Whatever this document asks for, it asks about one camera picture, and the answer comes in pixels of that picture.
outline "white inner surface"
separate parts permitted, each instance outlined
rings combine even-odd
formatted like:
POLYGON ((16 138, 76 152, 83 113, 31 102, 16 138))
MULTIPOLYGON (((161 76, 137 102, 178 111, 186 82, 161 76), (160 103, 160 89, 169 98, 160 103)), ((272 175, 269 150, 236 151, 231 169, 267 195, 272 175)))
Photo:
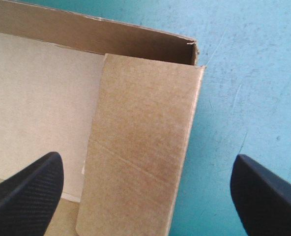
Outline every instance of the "white inner surface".
POLYGON ((80 201, 103 58, 0 33, 1 179, 57 151, 62 197, 80 201))

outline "cardboard panel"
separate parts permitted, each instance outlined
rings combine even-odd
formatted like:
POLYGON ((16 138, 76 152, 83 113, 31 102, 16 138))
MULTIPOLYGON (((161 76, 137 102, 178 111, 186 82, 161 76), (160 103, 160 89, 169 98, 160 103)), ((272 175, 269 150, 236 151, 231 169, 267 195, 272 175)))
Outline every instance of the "cardboard panel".
POLYGON ((204 67, 107 55, 80 236, 169 232, 204 67))
POLYGON ((79 201, 104 56, 0 33, 0 178, 50 151, 79 201))
POLYGON ((25 3, 0 0, 0 32, 81 51, 196 64, 194 39, 25 3))
POLYGON ((79 203, 61 199, 45 236, 78 236, 76 222, 79 203))

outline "teal background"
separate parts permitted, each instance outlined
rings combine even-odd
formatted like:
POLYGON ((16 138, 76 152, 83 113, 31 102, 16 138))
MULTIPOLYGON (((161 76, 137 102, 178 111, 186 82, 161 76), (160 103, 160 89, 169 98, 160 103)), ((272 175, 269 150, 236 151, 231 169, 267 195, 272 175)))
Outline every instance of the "teal background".
POLYGON ((26 0, 194 37, 207 64, 170 236, 245 236, 235 156, 291 182, 291 0, 26 0))

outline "corrugated cardboard edge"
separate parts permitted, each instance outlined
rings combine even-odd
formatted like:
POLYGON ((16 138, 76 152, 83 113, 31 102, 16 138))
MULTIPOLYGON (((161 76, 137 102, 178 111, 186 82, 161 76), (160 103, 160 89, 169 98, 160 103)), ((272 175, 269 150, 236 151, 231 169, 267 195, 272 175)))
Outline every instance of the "corrugated cardboard edge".
MULTIPOLYGON (((192 108, 191 108, 191 120, 190 120, 189 126, 187 127, 187 135, 183 140, 183 145, 186 147, 184 149, 184 154, 183 154, 183 156, 185 158, 186 158, 186 152, 187 152, 190 132, 191 132, 191 128, 192 128, 192 125, 193 125, 193 120, 194 120, 194 117, 195 117, 195 112, 196 112, 196 108, 197 108, 197 104, 198 104, 198 98, 199 98, 201 85, 202 85, 203 77, 204 77, 204 71, 206 69, 206 66, 199 66, 199 68, 201 68, 201 71, 200 71, 200 74, 199 74, 199 77, 198 77, 198 83, 197 83, 197 86, 196 86, 197 93, 196 93, 196 96, 195 96, 195 101, 193 102, 192 108)), ((171 211, 170 211, 170 215, 169 215, 169 219, 168 219, 168 224, 166 226, 166 236, 169 235, 171 224, 172 224, 173 213, 174 213, 174 209, 175 209, 176 198, 177 198, 177 195, 178 195, 178 189, 179 189, 179 184, 180 184, 180 179, 181 179, 181 174, 182 174, 185 158, 183 159, 183 161, 181 163, 181 166, 179 167, 179 170, 178 170, 176 190, 174 192, 174 198, 173 198, 173 202, 172 202, 172 207, 171 207, 171 211)))
MULTIPOLYGON (((197 42, 195 39, 186 37, 186 36, 182 36, 182 35, 178 35, 178 34, 174 34, 174 33, 169 33, 169 32, 164 32, 161 30, 155 30, 155 29, 150 29, 147 27, 143 27, 143 26, 138 26, 138 25, 133 25, 133 24, 128 24, 128 23, 120 23, 117 21, 113 21, 113 20, 106 20, 100 17, 93 17, 93 16, 88 16, 88 15, 84 15, 84 14, 79 14, 79 13, 74 13, 74 12, 70 12, 70 11, 64 11, 64 10, 59 10, 59 9, 54 9, 54 8, 49 8, 49 7, 44 7, 44 6, 40 6, 40 5, 35 5, 35 4, 28 4, 28 3, 23 3, 23 2, 19 2, 19 1, 13 1, 13 0, 0 0, 0 6, 3 6, 5 3, 11 3, 13 4, 12 6, 9 5, 5 5, 6 8, 2 8, 5 10, 5 14, 7 13, 7 11, 11 10, 13 7, 15 7, 15 5, 22 5, 24 7, 30 7, 31 9, 39 9, 43 10, 44 12, 44 16, 46 14, 50 14, 49 12, 57 12, 59 14, 62 14, 61 16, 66 17, 68 19, 70 19, 69 16, 75 16, 75 19, 78 21, 79 19, 90 19, 90 20, 94 20, 97 22, 104 22, 104 23, 108 23, 108 24, 112 24, 113 26, 116 26, 117 28, 119 27, 123 27, 123 29, 125 27, 129 27, 130 29, 135 28, 136 30, 141 30, 143 33, 146 33, 146 39, 143 41, 140 38, 138 38, 139 42, 139 47, 143 48, 145 46, 145 48, 149 48, 150 51, 148 51, 147 53, 142 51, 142 50, 136 50, 133 49, 132 51, 130 51, 129 49, 127 49, 127 44, 125 44, 125 40, 127 40, 129 38, 128 35, 125 35, 124 37, 122 37, 122 42, 120 42, 121 44, 125 45, 125 49, 124 50, 114 50, 114 48, 109 48, 110 50, 107 50, 107 48, 104 48, 102 50, 100 50, 99 52, 95 50, 92 50, 92 46, 88 45, 88 40, 90 41, 90 38, 85 39, 86 43, 84 43, 83 41, 83 45, 81 46, 81 42, 79 42, 80 44, 75 44, 75 43, 71 43, 71 45, 68 45, 68 43, 59 41, 59 40, 49 40, 46 39, 46 37, 44 39, 42 39, 41 36, 32 36, 30 33, 27 33, 26 31, 29 31, 30 28, 33 28, 34 25, 31 24, 29 26, 29 28, 27 27, 21 27, 22 26, 22 22, 24 21, 24 17, 19 17, 21 21, 21 26, 18 26, 19 31, 15 32, 16 30, 13 31, 4 28, 5 25, 3 25, 0 29, 0 32, 3 33, 9 33, 9 34, 14 34, 17 36, 21 36, 21 37, 27 37, 27 38, 31 38, 31 39, 35 39, 35 40, 40 40, 40 41, 46 41, 46 42, 51 42, 51 43, 55 43, 58 46, 62 46, 62 47, 66 47, 66 48, 71 48, 74 50, 80 50, 80 51, 85 51, 85 52, 91 52, 91 53, 97 53, 97 54, 105 54, 105 53, 111 53, 111 54, 118 54, 118 55, 123 55, 123 56, 130 56, 130 57, 139 57, 139 58, 145 58, 145 59, 153 59, 153 60, 162 60, 162 61, 170 61, 170 62, 175 62, 175 63, 183 63, 183 64, 191 64, 191 65, 195 65, 197 63, 197 55, 198 55, 198 46, 197 46, 197 42), (170 48, 165 49, 165 45, 164 45, 164 41, 166 40, 166 43, 169 43, 169 41, 173 42, 173 46, 170 47, 174 47, 176 48, 176 52, 173 54, 173 52, 170 51, 170 48)), ((0 18, 1 21, 4 20, 4 16, 2 16, 2 12, 0 12, 0 18)), ((9 28, 11 21, 9 22, 5 22, 6 26, 9 28)), ((105 41, 109 41, 110 38, 109 37, 104 37, 104 33, 101 33, 101 35, 99 35, 97 38, 99 40, 105 40, 105 41)))

